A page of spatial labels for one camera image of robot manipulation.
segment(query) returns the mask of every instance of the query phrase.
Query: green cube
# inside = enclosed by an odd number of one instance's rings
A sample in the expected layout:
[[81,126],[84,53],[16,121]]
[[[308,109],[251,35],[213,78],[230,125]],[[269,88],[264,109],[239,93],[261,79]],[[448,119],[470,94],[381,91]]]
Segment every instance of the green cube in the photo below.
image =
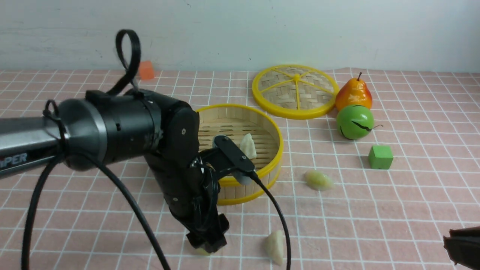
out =
[[372,169],[388,170],[393,162],[391,148],[385,145],[372,146],[368,154],[368,162]]

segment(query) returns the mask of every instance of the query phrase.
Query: toy fruit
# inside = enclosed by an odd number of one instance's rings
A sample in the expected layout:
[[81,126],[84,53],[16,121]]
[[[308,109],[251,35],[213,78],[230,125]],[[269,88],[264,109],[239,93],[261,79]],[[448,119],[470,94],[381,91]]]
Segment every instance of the toy fruit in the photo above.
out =
[[330,177],[316,170],[306,172],[305,180],[307,186],[318,191],[330,190],[335,187],[335,184]]
[[372,112],[363,105],[348,105],[336,116],[336,127],[343,137],[356,140],[365,137],[373,126]]
[[264,242],[267,255],[277,265],[283,264],[283,232],[280,230],[272,232]]
[[336,95],[335,107],[338,111],[348,105],[363,105],[369,109],[372,108],[372,94],[360,76],[361,72],[358,78],[351,78]]

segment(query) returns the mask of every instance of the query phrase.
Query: bamboo steamer lid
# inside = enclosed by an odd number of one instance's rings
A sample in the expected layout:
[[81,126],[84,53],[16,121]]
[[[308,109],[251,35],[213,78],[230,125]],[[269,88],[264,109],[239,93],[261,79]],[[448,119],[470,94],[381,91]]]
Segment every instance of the bamboo steamer lid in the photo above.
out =
[[327,114],[339,88],[332,77],[314,68],[280,65],[260,72],[252,91],[258,105],[272,115],[305,120]]

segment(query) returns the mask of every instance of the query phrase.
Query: yellow rim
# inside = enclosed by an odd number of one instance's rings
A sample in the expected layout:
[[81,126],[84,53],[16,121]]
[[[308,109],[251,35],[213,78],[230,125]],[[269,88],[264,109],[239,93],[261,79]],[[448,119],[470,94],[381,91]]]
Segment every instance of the yellow rim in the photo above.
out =
[[[282,171],[281,168],[278,169],[278,171],[277,171],[275,177],[273,178],[273,180],[270,181],[270,183],[268,183],[265,186],[267,189],[270,189],[273,186],[273,184],[275,184],[278,176],[280,175],[280,171]],[[238,198],[238,199],[219,199],[217,204],[218,205],[236,205],[236,204],[246,203],[246,202],[252,201],[252,200],[260,197],[263,193],[264,193],[264,191],[260,190],[260,191],[257,191],[255,193],[253,193],[252,195],[242,197],[242,198]]]
[[[257,172],[257,175],[260,179],[262,179],[264,176],[266,176],[267,174],[269,174],[274,168],[275,166],[280,163],[281,159],[282,159],[282,154],[283,154],[283,138],[282,138],[282,133],[280,132],[280,128],[278,127],[278,125],[275,123],[275,121],[272,120],[272,118],[270,118],[268,115],[266,115],[264,112],[262,112],[261,110],[257,110],[255,108],[251,108],[251,107],[248,107],[248,106],[245,106],[245,105],[240,105],[240,104],[217,104],[217,105],[210,105],[210,106],[206,106],[206,107],[203,107],[203,108],[200,108],[197,110],[197,112],[201,112],[201,111],[204,111],[204,110],[208,110],[208,109],[213,109],[213,108],[218,108],[218,107],[237,107],[237,108],[243,108],[243,109],[246,109],[246,110],[252,110],[260,115],[262,115],[263,117],[265,117],[270,123],[272,123],[272,125],[275,127],[275,130],[276,132],[278,133],[278,138],[279,138],[279,146],[278,146],[278,152],[276,153],[275,157],[272,159],[272,161],[266,165],[265,167],[261,168],[258,172]],[[235,180],[235,178],[233,178],[232,176],[227,176],[227,177],[224,177],[222,179],[220,179],[220,181],[218,181],[220,183],[220,186],[240,186],[240,184],[237,182],[237,180]]]
[[[292,76],[290,74],[284,73],[282,71],[276,70],[278,68],[284,68],[284,67],[297,67],[297,68],[302,68],[302,69],[308,69],[309,71],[301,74],[300,76],[295,77],[295,76]],[[263,97],[262,92],[264,92],[268,89],[271,89],[273,87],[276,87],[276,86],[278,86],[282,83],[276,84],[274,86],[270,86],[269,88],[264,89],[263,91],[258,90],[258,81],[260,80],[260,78],[263,75],[265,75],[269,71],[276,71],[276,72],[282,73],[282,74],[291,78],[291,80],[287,80],[283,83],[295,81],[295,88],[296,88],[296,91],[297,91],[297,109],[296,110],[282,108],[278,105],[272,104],[270,101],[266,100]],[[311,84],[311,83],[301,79],[306,74],[312,73],[312,72],[316,72],[318,74],[321,74],[321,75],[325,76],[325,78],[327,78],[327,80],[332,84],[332,86],[334,88],[333,93],[329,90],[326,90],[326,89],[320,87],[320,86],[316,86],[314,84]],[[326,103],[325,105],[323,105],[321,107],[318,107],[318,108],[315,108],[315,109],[310,109],[310,110],[300,110],[298,82],[302,82],[304,84],[308,84],[310,86],[316,87],[316,88],[318,88],[318,89],[320,89],[324,92],[331,93],[333,95],[333,97],[328,103]],[[265,111],[267,111],[267,112],[269,112],[273,115],[276,115],[278,117],[296,119],[296,120],[313,119],[313,118],[317,118],[317,117],[320,117],[322,115],[327,114],[335,106],[335,97],[336,97],[336,95],[339,91],[340,91],[340,89],[339,89],[337,83],[335,82],[335,80],[332,77],[330,77],[329,75],[327,75],[326,73],[324,73],[322,71],[319,71],[319,70],[311,68],[311,67],[302,66],[302,65],[278,65],[278,66],[274,66],[274,67],[265,69],[262,72],[258,73],[258,75],[253,80],[253,84],[252,84],[253,98],[257,102],[258,106],[260,106]]]

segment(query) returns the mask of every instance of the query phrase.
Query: black cable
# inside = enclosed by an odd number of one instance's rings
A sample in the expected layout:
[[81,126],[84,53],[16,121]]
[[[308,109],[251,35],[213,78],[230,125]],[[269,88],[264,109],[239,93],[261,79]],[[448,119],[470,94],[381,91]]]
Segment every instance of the black cable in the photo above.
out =
[[52,172],[53,168],[61,163],[64,155],[57,155],[43,170],[42,174],[38,178],[35,189],[33,190],[32,199],[30,200],[30,206],[28,207],[27,218],[25,221],[24,239],[22,244],[22,258],[21,265],[22,270],[30,269],[30,245],[32,242],[33,224],[35,221],[36,208],[38,207],[38,201],[40,194],[42,193],[43,186],[47,181],[48,175]]
[[283,231],[285,232],[285,240],[287,242],[287,270],[290,270],[290,267],[291,267],[291,264],[292,264],[292,248],[291,248],[291,244],[290,244],[290,234],[288,233],[287,222],[285,221],[285,217],[283,216],[282,210],[280,209],[280,206],[276,202],[273,195],[270,193],[270,191],[268,191],[268,189],[262,183],[262,181],[260,180],[258,175],[255,172],[253,172],[249,176],[252,180],[255,181],[255,183],[257,183],[257,185],[259,185],[263,189],[265,194],[267,194],[267,196],[270,198],[273,205],[275,206],[276,211],[278,212],[278,216],[280,218],[280,221],[282,222]]
[[[127,64],[125,58],[123,57],[123,50],[122,50],[122,41],[123,37],[128,35],[130,38],[130,43],[132,44],[132,56],[130,58],[130,64]],[[141,47],[140,47],[140,39],[138,38],[137,33],[130,29],[123,29],[117,33],[117,37],[115,38],[115,47],[117,48],[117,54],[120,58],[121,64],[126,70],[125,75],[110,89],[107,94],[111,96],[118,95],[129,83],[131,83],[134,87],[136,85],[133,83],[135,76],[137,75],[138,68],[140,67],[140,60],[142,56]]]
[[[158,259],[160,260],[160,263],[162,264],[163,269],[170,270],[170,266],[168,265],[167,259],[163,254],[163,251],[155,237],[155,234],[152,231],[152,228],[150,228],[150,226],[148,225],[148,222],[145,216],[143,215],[142,210],[138,206],[137,202],[135,201],[131,193],[128,191],[127,187],[120,181],[120,179],[118,179],[118,177],[107,166],[99,162],[97,159],[93,158],[90,154],[83,151],[75,151],[75,152],[72,152],[69,156],[73,156],[73,155],[83,156],[84,158],[88,159],[97,168],[99,168],[108,178],[110,178],[110,180],[115,184],[115,186],[117,186],[117,188],[120,190],[120,192],[123,194],[125,199],[128,201],[128,203],[132,207],[135,215],[140,221],[140,224],[145,230],[145,233],[147,234],[148,239],[150,240],[150,243],[152,244],[158,256]],[[33,225],[35,221],[36,209],[38,207],[38,201],[40,199],[40,194],[48,178],[48,175],[52,172],[53,168],[57,164],[63,161],[64,158],[65,158],[64,154],[59,154],[55,157],[55,159],[53,159],[45,167],[33,191],[32,199],[30,201],[30,206],[28,208],[27,218],[25,221],[25,230],[24,230],[24,238],[23,238],[23,245],[22,245],[22,258],[21,258],[22,270],[29,270],[30,245],[32,241]]]

